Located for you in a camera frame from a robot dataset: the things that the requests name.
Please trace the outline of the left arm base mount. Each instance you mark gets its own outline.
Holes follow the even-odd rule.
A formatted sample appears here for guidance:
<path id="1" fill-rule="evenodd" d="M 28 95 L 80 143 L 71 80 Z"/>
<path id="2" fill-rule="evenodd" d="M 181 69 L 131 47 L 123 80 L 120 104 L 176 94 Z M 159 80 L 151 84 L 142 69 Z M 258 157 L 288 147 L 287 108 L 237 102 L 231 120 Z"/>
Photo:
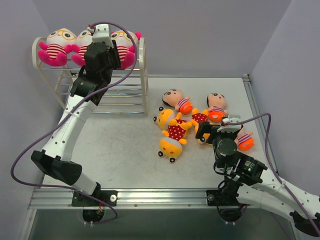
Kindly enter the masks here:
<path id="1" fill-rule="evenodd" d="M 106 203 L 111 207 L 117 205 L 118 191 L 115 189 L 103 190 L 98 183 L 92 195 L 86 196 L 79 191 L 73 193 L 71 206 L 72 207 L 102 207 L 101 202 Z"/>

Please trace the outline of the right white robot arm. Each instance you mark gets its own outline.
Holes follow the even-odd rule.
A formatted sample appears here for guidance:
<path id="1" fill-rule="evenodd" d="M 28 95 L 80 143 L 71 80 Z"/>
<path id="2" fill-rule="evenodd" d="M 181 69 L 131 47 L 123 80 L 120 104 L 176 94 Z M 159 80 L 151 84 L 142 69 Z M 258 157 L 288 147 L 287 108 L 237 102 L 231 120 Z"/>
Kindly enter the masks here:
<path id="1" fill-rule="evenodd" d="M 238 151 L 235 139 L 241 129 L 227 118 L 222 125 L 201 122 L 195 135 L 213 147 L 213 169 L 225 178 L 222 200 L 264 209 L 291 221 L 304 234 L 319 237 L 320 197 L 281 178 L 271 162 Z"/>

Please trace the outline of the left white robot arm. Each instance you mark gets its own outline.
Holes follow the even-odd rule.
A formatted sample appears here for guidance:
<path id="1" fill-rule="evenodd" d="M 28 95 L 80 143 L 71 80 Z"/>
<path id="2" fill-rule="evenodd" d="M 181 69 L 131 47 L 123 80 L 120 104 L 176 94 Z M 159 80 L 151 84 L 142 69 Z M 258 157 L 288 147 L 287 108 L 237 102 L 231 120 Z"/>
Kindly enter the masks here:
<path id="1" fill-rule="evenodd" d="M 113 46 L 93 42 L 84 54 L 85 64 L 73 82 L 66 107 L 42 150 L 35 150 L 31 160 L 45 174 L 83 192 L 83 200 L 90 206 L 101 201 L 98 183 L 83 173 L 80 164 L 72 162 L 77 139 L 111 82 L 113 70 L 120 67 L 120 57 L 115 41 Z"/>

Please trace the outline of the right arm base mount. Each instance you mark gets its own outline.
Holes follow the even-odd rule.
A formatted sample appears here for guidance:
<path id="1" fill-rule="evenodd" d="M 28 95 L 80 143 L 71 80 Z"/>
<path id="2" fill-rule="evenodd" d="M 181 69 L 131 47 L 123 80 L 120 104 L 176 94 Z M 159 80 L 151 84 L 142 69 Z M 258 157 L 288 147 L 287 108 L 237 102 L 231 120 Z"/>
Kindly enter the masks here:
<path id="1" fill-rule="evenodd" d="M 238 190 L 241 186 L 241 183 L 225 178 L 216 188 L 206 190 L 207 205 L 215 207 L 238 206 Z"/>

